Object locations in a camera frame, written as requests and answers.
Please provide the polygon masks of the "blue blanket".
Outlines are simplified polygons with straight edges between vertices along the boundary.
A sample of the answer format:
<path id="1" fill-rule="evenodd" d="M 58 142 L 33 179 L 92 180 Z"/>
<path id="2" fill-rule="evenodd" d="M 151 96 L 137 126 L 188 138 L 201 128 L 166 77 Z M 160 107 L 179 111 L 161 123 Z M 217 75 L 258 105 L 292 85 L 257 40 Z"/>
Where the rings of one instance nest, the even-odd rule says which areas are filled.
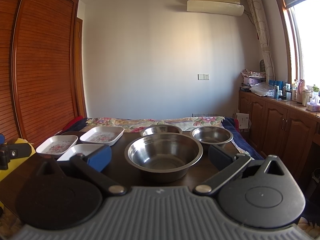
<path id="1" fill-rule="evenodd" d="M 239 122 L 237 119 L 225 117 L 222 126 L 233 134 L 233 142 L 239 152 L 249 154 L 255 160 L 264 160 L 256 150 L 240 134 Z"/>

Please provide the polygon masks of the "red cloth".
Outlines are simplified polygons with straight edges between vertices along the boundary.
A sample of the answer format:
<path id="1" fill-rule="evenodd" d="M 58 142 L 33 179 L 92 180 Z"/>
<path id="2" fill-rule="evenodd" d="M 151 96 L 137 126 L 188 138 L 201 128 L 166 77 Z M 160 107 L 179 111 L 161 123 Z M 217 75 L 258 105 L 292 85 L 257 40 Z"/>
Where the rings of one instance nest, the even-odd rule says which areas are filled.
<path id="1" fill-rule="evenodd" d="M 84 117 L 83 116 L 78 116 L 74 119 L 72 119 L 61 131 L 60 133 L 63 133 L 63 132 L 66 132 L 67 130 L 69 130 L 74 124 L 80 122 L 84 120 Z"/>

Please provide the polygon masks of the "wall switch plate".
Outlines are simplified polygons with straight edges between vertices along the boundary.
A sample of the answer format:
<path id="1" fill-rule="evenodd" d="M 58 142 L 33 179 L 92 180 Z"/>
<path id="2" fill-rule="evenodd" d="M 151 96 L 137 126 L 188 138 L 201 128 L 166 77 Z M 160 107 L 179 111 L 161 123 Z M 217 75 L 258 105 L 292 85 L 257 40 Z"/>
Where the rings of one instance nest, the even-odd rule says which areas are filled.
<path id="1" fill-rule="evenodd" d="M 206 80 L 206 81 L 209 80 L 210 78 L 209 74 L 198 74 L 197 77 L 198 77 L 198 80 Z"/>

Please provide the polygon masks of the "clear plastic bag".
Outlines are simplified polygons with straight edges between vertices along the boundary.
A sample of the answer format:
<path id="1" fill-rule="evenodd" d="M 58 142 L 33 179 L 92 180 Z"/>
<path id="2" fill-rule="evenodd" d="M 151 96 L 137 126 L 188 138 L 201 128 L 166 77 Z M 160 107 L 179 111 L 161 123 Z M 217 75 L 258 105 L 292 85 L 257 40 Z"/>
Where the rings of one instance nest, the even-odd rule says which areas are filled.
<path id="1" fill-rule="evenodd" d="M 260 97 L 274 97 L 274 87 L 268 85 L 265 82 L 258 83 L 256 85 L 252 85 L 249 89 L 252 93 Z"/>

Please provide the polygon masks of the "wooden louvered wardrobe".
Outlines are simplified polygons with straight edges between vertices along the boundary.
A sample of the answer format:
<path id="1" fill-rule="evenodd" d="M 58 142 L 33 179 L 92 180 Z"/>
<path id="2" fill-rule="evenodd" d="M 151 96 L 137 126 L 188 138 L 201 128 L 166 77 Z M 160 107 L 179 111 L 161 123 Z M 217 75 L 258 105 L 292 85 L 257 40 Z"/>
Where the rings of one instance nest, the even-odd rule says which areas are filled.
<path id="1" fill-rule="evenodd" d="M 78 0 L 1 0 L 1 133 L 39 145 L 80 116 Z"/>

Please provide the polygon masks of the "wooden side cabinet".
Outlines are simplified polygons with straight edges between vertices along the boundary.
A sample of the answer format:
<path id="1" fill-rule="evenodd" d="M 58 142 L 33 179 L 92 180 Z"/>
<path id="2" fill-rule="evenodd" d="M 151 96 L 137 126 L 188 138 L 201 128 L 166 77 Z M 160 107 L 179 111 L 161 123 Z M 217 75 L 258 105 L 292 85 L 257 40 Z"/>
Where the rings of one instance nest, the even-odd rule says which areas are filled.
<path id="1" fill-rule="evenodd" d="M 295 180 L 304 184 L 311 175 L 311 147 L 319 142 L 319 113 L 295 101 L 260 97 L 240 91 L 238 110 L 248 114 L 246 141 L 263 157 L 280 156 Z"/>

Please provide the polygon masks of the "wall air conditioner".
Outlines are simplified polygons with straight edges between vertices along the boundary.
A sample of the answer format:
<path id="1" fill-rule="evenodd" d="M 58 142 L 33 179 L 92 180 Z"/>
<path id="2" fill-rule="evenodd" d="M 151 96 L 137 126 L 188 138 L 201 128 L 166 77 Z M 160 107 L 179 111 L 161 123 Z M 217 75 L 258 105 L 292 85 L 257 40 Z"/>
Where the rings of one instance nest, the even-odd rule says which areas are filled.
<path id="1" fill-rule="evenodd" d="M 204 12 L 228 16 L 242 16 L 245 7 L 240 0 L 188 0 L 188 12 Z"/>

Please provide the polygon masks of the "floral bed quilt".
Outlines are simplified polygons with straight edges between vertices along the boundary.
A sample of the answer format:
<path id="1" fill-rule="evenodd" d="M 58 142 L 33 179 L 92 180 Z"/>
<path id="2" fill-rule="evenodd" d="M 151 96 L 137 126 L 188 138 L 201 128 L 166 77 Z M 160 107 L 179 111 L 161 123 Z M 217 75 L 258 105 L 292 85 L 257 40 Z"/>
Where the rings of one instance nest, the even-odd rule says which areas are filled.
<path id="1" fill-rule="evenodd" d="M 125 133 L 139 133 L 146 127 L 153 125 L 171 125 L 180 128 L 183 132 L 189 132 L 197 127 L 217 126 L 222 127 L 225 120 L 223 116 L 198 116 L 179 119 L 117 119 L 117 118 L 90 118 L 86 126 L 81 130 L 87 132 L 97 126 L 121 127 Z"/>

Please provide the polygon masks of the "small steel bowl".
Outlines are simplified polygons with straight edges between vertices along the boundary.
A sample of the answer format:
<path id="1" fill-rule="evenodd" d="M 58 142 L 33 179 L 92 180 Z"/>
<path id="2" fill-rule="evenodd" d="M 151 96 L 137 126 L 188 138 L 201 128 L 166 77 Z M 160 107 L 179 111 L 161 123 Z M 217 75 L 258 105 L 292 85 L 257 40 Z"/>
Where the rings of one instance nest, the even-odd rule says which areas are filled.
<path id="1" fill-rule="evenodd" d="M 233 133 L 223 127 L 202 126 L 189 132 L 195 140 L 205 145 L 221 146 L 233 140 Z"/>

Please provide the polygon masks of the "medium steel bowl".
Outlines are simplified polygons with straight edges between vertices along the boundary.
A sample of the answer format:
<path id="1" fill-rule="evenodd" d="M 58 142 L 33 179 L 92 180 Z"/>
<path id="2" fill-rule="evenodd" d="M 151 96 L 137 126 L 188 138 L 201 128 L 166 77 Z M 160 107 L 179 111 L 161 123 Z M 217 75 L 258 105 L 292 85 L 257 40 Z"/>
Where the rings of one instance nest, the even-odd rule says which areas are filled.
<path id="1" fill-rule="evenodd" d="M 161 125 L 152 125 L 152 126 L 146 127 L 140 131 L 140 135 L 142 137 L 147 135 L 157 134 L 157 133 L 182 134 L 182 130 L 177 126 L 161 124 Z"/>

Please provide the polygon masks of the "window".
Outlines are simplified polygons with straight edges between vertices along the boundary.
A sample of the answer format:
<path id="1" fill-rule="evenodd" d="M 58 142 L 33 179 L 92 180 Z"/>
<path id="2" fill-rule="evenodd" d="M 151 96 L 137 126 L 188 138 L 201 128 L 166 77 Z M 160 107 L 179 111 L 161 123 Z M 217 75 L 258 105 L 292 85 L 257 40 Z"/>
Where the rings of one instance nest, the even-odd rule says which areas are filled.
<path id="1" fill-rule="evenodd" d="M 289 81 L 319 86 L 319 0 L 276 0 L 289 51 Z"/>

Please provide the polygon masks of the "white paper bag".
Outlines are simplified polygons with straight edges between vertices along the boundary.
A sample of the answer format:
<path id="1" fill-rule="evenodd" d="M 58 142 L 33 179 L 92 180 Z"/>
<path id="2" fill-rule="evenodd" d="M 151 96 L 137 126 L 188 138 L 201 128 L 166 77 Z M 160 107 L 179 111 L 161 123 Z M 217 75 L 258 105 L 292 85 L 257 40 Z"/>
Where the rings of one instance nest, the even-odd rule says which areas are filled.
<path id="1" fill-rule="evenodd" d="M 233 119 L 238 122 L 238 129 L 240 131 L 249 130 L 249 114 L 247 113 L 234 113 Z"/>

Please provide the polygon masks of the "large steel bowl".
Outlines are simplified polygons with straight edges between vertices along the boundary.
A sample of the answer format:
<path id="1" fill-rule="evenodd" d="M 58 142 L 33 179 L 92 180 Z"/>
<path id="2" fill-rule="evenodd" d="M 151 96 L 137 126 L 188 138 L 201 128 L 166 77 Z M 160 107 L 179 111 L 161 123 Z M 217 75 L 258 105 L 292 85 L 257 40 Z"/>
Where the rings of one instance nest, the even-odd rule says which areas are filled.
<path id="1" fill-rule="evenodd" d="M 170 183 L 185 176 L 203 155 L 197 140 L 179 133 L 157 133 L 127 145 L 126 161 L 149 178 Z"/>

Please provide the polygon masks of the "yellow plush toy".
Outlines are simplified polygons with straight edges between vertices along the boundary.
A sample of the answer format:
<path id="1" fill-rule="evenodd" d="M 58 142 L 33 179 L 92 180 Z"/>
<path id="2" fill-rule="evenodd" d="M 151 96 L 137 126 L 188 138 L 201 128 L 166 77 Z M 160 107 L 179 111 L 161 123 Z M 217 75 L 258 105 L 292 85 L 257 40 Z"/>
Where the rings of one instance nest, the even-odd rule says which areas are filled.
<path id="1" fill-rule="evenodd" d="M 29 146 L 31 147 L 31 154 L 28 157 L 24 158 L 19 158 L 19 159 L 14 159 L 11 160 L 10 163 L 8 164 L 8 169 L 7 170 L 1 170 L 0 171 L 0 181 L 2 181 L 5 177 L 7 177 L 13 170 L 18 168 L 23 162 L 25 162 L 28 158 L 30 158 L 33 154 L 36 153 L 33 145 L 29 143 L 27 140 L 22 139 L 22 138 L 17 138 L 14 140 L 11 140 L 11 142 L 14 142 L 15 144 L 22 144 L 22 143 L 28 143 Z"/>

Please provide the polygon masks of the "tissue box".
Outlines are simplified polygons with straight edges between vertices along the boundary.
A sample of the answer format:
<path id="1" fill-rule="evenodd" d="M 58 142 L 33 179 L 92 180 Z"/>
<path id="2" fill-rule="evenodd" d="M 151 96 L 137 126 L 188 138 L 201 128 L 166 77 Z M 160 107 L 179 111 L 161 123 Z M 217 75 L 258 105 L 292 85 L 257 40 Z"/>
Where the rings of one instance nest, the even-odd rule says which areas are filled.
<path id="1" fill-rule="evenodd" d="M 308 102 L 306 109 L 310 112 L 319 112 L 320 111 L 320 103 Z"/>

